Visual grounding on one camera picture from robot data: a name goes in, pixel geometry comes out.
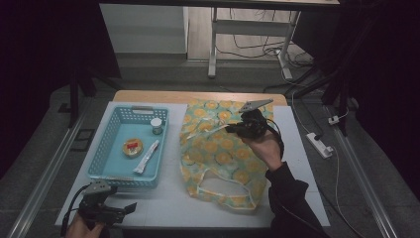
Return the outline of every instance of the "table leg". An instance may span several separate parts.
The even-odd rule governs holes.
[[[216,77],[216,30],[217,30],[217,8],[213,8],[213,18],[211,23],[211,46],[209,59],[209,78]]]
[[[278,61],[280,62],[280,65],[281,65],[283,77],[285,80],[292,79],[292,75],[291,75],[290,69],[287,66],[287,61],[285,59],[285,56],[287,54],[287,48],[290,45],[291,37],[293,36],[293,33],[294,33],[294,29],[296,28],[297,19],[299,18],[300,12],[291,12],[291,14],[292,16],[291,16],[289,26],[287,28],[287,33],[285,35],[284,45],[281,51],[278,50],[276,52]]]

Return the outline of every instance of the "plastic bag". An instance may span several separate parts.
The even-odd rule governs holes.
[[[181,172],[190,196],[227,205],[255,209],[266,185],[265,164],[236,134],[227,133],[229,123],[241,121],[244,102],[193,100],[188,103],[180,132]],[[272,106],[260,108],[272,120]],[[227,194],[202,186],[207,173],[233,182],[244,194]]]

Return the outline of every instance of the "black cloth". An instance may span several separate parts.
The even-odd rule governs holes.
[[[308,183],[296,180],[287,163],[274,172],[267,171],[265,176],[271,182],[268,198],[275,214],[271,221],[271,237],[328,237],[305,200]]]

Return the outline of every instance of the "basket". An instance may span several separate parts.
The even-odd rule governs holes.
[[[162,133],[155,135],[151,126],[154,118],[162,121]],[[155,188],[158,185],[160,161],[168,130],[168,110],[146,106],[130,106],[109,104],[101,124],[95,135],[100,140],[88,169],[92,179],[105,179],[109,185],[122,188]],[[139,138],[143,142],[142,152],[135,158],[124,154],[124,143],[131,138]],[[143,155],[155,140],[159,140],[157,150],[149,159],[142,174],[133,172]]]

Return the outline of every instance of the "human hand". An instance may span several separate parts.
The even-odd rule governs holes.
[[[265,134],[257,139],[241,138],[268,167],[270,171],[275,171],[283,165],[280,157],[280,147],[275,136],[266,131]]]
[[[104,223],[96,223],[95,227],[90,230],[83,218],[76,212],[71,225],[67,229],[65,238],[98,238],[104,226]]]

